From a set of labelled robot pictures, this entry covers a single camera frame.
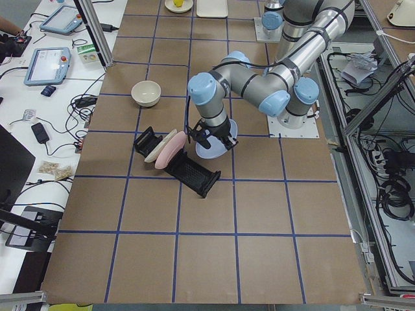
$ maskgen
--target power strip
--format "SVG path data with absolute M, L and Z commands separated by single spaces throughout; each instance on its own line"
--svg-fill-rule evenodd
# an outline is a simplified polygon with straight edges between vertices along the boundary
M 389 174 L 386 173 L 386 169 L 385 169 L 386 160 L 385 160 L 385 157 L 383 156 L 382 151 L 372 150 L 371 157 L 372 157 L 372 163 L 376 167 L 375 170 L 377 174 L 381 177 L 386 177 L 386 178 L 389 177 Z

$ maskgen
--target light blue joint cap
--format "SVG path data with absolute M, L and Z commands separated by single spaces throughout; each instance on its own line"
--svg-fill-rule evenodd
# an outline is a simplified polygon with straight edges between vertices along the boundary
M 216 80 L 210 73 L 198 73 L 190 79 L 187 90 L 196 106 L 209 102 L 216 93 Z
M 233 52 L 229 53 L 229 55 L 227 55 L 227 57 L 225 57 L 225 58 L 235 58 L 236 60 L 240 60 L 241 62 L 246 62 L 246 63 L 251 62 L 249 60 L 249 58 L 246 57 L 246 55 L 244 53 L 242 53 L 241 51 L 233 51 Z
M 277 12 L 268 11 L 262 15 L 261 21 L 267 30 L 276 30 L 283 23 L 283 18 Z
M 258 109 L 270 117 L 277 117 L 288 105 L 290 98 L 291 96 L 287 91 L 283 89 L 276 91 L 264 99 Z
M 317 83 L 313 79 L 303 76 L 294 86 L 294 93 L 301 102 L 306 105 L 312 105 L 318 98 L 319 89 Z

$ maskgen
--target yellow object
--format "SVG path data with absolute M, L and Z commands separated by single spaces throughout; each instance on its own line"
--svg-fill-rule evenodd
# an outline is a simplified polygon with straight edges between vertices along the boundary
M 183 5 L 183 1 L 184 0 L 173 0 L 173 3 L 174 3 L 175 6 L 180 8 Z
M 89 306 L 77 306 L 72 303 L 53 305 L 49 307 L 49 311 L 92 311 L 92 305 Z

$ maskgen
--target monitor stand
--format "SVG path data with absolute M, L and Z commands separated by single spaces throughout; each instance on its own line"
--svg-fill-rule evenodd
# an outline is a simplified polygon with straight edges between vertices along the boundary
M 6 246 L 27 251 L 47 251 L 53 241 L 63 213 L 26 206 L 22 216 L 0 211 L 0 220 L 16 224 Z

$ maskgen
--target tablet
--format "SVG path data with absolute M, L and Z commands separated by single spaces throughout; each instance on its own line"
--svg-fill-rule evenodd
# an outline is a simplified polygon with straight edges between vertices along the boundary
M 67 47 L 35 49 L 24 83 L 27 86 L 61 84 L 70 61 L 71 51 Z
M 82 18 L 74 6 L 63 5 L 54 11 L 39 28 L 58 34 L 70 34 L 82 23 Z

